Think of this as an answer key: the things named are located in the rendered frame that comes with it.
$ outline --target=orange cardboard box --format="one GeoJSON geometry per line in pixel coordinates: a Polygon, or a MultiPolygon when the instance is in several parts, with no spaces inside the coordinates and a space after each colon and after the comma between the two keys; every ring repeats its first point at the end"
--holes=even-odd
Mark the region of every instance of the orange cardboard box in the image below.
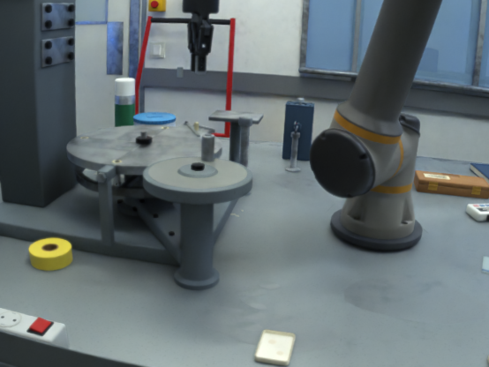
{"type": "Polygon", "coordinates": [[[481,177],[416,171],[414,185],[419,192],[489,198],[489,183],[481,177]]]}

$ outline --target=window frame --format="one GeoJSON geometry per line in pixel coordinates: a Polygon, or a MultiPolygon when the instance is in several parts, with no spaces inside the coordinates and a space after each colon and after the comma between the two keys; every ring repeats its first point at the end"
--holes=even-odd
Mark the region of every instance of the window frame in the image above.
{"type": "MultiPolygon", "coordinates": [[[[480,2],[480,18],[478,24],[478,42],[476,47],[476,57],[474,64],[474,72],[472,75],[472,85],[465,86],[456,83],[447,82],[435,82],[422,79],[414,79],[413,88],[426,89],[441,92],[451,92],[457,94],[476,95],[489,98],[489,87],[479,86],[480,73],[482,70],[483,61],[483,49],[485,38],[485,22],[487,16],[487,3],[489,0],[481,0],[480,2]]],[[[303,14],[302,14],[302,36],[300,45],[300,67],[299,73],[304,77],[319,77],[327,79],[339,79],[355,81],[358,73],[354,70],[357,69],[358,49],[360,41],[360,25],[362,17],[362,2],[363,0],[356,0],[355,5],[355,33],[353,37],[353,53],[351,61],[351,71],[330,71],[325,69],[313,69],[308,68],[305,63],[307,55],[307,35],[309,31],[309,5],[310,0],[304,0],[303,14]]]]}

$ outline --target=blue lid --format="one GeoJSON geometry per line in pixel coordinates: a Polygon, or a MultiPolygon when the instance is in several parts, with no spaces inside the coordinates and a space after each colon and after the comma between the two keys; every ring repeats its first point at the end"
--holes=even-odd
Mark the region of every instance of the blue lid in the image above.
{"type": "Polygon", "coordinates": [[[135,123],[145,125],[164,125],[177,120],[175,115],[166,112],[145,112],[143,114],[137,114],[133,119],[135,123]]]}

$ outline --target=red frame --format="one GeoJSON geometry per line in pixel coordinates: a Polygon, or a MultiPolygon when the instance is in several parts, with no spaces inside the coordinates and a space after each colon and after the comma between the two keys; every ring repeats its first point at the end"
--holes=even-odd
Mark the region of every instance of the red frame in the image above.
{"type": "MultiPolygon", "coordinates": [[[[146,61],[147,42],[149,40],[149,32],[151,31],[151,19],[147,17],[145,35],[141,47],[141,56],[139,58],[138,74],[136,75],[136,115],[139,113],[139,87],[141,85],[141,75],[143,73],[144,64],[146,61]]],[[[232,18],[229,30],[229,57],[228,57],[228,81],[226,84],[226,111],[231,111],[232,94],[233,94],[233,72],[234,72],[234,45],[236,37],[236,19],[232,18]]],[[[219,138],[229,138],[231,132],[230,123],[226,123],[224,133],[215,133],[219,138]]]]}

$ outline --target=yellow box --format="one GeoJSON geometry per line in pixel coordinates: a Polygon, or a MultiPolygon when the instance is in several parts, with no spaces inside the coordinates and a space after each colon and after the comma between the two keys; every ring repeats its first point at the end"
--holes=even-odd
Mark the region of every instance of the yellow box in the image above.
{"type": "Polygon", "coordinates": [[[148,0],[147,2],[148,11],[166,11],[167,10],[167,0],[148,0]]]}

